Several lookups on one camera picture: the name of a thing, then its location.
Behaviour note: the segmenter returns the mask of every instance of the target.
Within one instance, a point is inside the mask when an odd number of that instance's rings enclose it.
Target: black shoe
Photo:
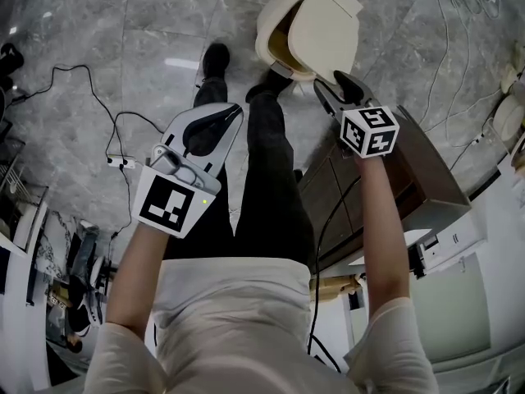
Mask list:
[[[204,79],[220,77],[224,79],[224,72],[230,64],[230,52],[225,44],[214,43],[208,47],[203,59]]]
[[[271,92],[277,98],[277,96],[279,96],[279,94],[292,82],[292,79],[287,79],[286,77],[281,76],[279,73],[275,73],[273,70],[270,70],[266,74],[266,77],[261,84],[255,85],[248,91],[246,94],[246,103],[250,103],[255,95],[259,95],[262,92],[267,91]]]

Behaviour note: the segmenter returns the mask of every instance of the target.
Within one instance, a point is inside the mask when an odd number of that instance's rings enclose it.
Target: wooden cabinet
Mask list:
[[[385,168],[405,231],[445,229],[463,216],[469,203],[434,146],[411,119],[398,116],[394,151],[384,157]],[[317,241],[334,207],[351,185],[326,229],[320,269],[362,255],[363,206],[359,170],[351,153],[338,143],[336,132],[319,148],[299,183],[304,207]]]

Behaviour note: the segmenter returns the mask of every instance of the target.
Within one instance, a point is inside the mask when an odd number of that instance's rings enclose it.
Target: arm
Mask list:
[[[162,231],[139,223],[109,295],[106,321],[130,329],[141,340],[144,340],[153,307],[168,237]]]
[[[410,297],[409,255],[380,157],[359,159],[363,191],[364,263],[370,317],[386,302]]]

